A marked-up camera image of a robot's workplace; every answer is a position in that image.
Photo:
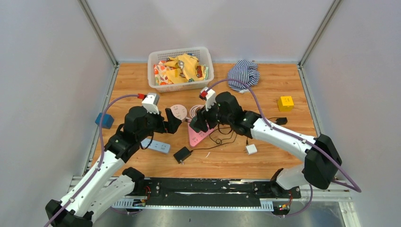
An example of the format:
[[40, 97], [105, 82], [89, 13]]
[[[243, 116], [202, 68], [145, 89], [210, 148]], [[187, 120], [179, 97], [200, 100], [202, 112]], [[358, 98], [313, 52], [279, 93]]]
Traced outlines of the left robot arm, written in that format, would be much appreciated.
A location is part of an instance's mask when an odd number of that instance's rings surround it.
[[109, 186], [111, 176], [141, 149], [142, 141], [155, 133], [174, 134], [182, 120], [166, 109], [165, 121], [160, 112], [149, 112], [143, 106], [132, 107], [124, 123], [105, 145], [98, 158], [81, 181], [60, 200], [50, 200], [45, 211], [49, 217], [46, 226], [91, 227], [116, 201], [131, 193], [144, 192], [144, 174], [129, 167]]

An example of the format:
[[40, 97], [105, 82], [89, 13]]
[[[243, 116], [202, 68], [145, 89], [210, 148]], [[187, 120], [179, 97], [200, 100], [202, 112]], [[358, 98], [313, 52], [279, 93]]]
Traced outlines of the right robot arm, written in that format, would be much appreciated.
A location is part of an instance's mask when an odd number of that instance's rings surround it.
[[333, 182], [342, 160], [329, 136], [308, 136], [272, 123], [259, 113], [243, 110], [229, 92], [216, 95], [210, 91], [204, 100], [205, 105], [190, 121], [195, 132], [228, 125], [238, 135], [265, 141], [303, 161], [296, 167], [279, 169], [271, 178], [270, 191], [275, 197], [283, 197], [295, 186], [310, 184], [324, 190]]

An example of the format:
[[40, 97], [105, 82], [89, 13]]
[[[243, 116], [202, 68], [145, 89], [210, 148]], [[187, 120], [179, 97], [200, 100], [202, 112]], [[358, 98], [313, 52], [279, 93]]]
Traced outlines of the pink triangular power strip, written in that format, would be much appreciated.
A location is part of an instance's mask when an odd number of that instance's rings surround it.
[[203, 131], [196, 132], [190, 127], [190, 124], [188, 123], [189, 146], [191, 148], [194, 148], [200, 142], [202, 142], [206, 137], [208, 137], [214, 130], [215, 129], [210, 129], [207, 132]]

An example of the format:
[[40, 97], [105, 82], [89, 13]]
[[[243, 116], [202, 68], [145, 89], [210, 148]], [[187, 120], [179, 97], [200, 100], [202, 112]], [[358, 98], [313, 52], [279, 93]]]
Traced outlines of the blue cube socket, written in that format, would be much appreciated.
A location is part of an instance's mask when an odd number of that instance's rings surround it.
[[[95, 124], [99, 125], [100, 124], [100, 120], [102, 117], [103, 113], [99, 113], [96, 120], [95, 120]], [[105, 114], [103, 116], [103, 120], [102, 120], [102, 128], [104, 129], [111, 129], [112, 125], [114, 123], [114, 118], [110, 115], [110, 114]]]

